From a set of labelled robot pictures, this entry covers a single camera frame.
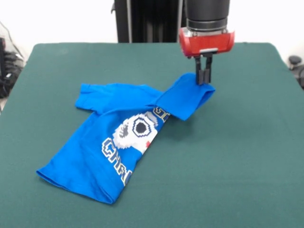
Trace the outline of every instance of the folded fabric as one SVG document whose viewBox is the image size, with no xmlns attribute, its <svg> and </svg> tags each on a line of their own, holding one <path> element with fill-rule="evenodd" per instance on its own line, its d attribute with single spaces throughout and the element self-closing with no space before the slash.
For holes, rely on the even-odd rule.
<svg viewBox="0 0 304 228">
<path fill-rule="evenodd" d="M 68 191 L 113 204 L 170 115 L 187 120 L 214 93 L 182 75 L 167 91 L 147 85 L 82 84 L 76 107 L 89 118 L 37 174 Z"/>
</svg>

